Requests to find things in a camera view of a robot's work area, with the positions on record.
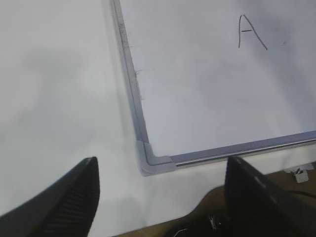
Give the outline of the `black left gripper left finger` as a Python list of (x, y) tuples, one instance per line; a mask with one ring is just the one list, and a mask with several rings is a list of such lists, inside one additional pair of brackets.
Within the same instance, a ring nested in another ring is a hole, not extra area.
[(100, 198), (96, 157), (85, 158), (47, 189), (0, 217), (2, 237), (86, 237)]

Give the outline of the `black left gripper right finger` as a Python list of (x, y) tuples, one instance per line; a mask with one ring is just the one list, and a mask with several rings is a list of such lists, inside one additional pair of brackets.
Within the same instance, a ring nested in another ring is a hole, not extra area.
[(229, 157), (225, 202), (235, 237), (314, 237), (316, 209), (240, 157)]

